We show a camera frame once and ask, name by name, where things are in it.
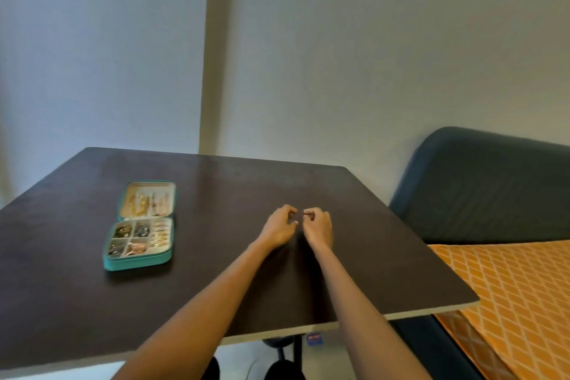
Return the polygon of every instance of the person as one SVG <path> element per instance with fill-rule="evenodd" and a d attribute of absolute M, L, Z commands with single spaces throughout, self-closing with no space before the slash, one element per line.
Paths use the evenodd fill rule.
<path fill-rule="evenodd" d="M 220 276 L 193 297 L 127 360 L 113 380 L 217 378 L 214 352 L 266 256 L 295 233 L 297 209 L 286 204 Z M 332 252 L 331 216 L 305 209 L 303 231 L 323 271 L 354 373 L 359 380 L 423 380 L 427 371 L 356 286 Z M 273 364 L 266 380 L 303 380 L 290 361 Z"/>

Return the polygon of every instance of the person's left hand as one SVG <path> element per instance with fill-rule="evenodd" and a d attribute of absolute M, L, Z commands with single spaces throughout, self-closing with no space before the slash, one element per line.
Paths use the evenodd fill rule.
<path fill-rule="evenodd" d="M 289 242 L 299 224 L 297 221 L 289 224 L 289 219 L 296 213 L 297 209 L 288 204 L 274 211 L 267 218 L 257 241 L 267 247 L 269 252 Z"/>

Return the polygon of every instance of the wall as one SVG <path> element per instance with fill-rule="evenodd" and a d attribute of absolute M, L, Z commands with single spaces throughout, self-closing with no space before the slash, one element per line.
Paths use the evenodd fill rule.
<path fill-rule="evenodd" d="M 87 146 L 196 153 L 206 0 L 0 0 L 0 207 Z"/>
<path fill-rule="evenodd" d="M 207 18 L 203 153 L 346 166 L 387 202 L 441 126 L 570 145 L 570 0 L 208 0 Z"/>

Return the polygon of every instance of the tabletop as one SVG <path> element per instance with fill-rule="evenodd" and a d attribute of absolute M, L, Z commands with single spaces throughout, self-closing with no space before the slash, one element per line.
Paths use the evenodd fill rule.
<path fill-rule="evenodd" d="M 121 194 L 135 180 L 176 183 L 173 258 L 107 272 L 103 245 Z M 0 370 L 136 349 L 286 203 L 330 212 L 333 251 L 388 319 L 478 301 L 344 167 L 90 147 L 0 211 Z M 336 324 L 323 275 L 298 229 L 260 267 L 224 342 Z"/>

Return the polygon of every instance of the person's left arm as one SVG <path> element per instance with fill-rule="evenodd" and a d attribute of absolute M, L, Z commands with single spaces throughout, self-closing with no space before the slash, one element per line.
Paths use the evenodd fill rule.
<path fill-rule="evenodd" d="M 297 210 L 277 209 L 260 236 L 220 276 L 193 297 L 125 362 L 113 380 L 199 380 L 265 257 L 297 227 Z"/>

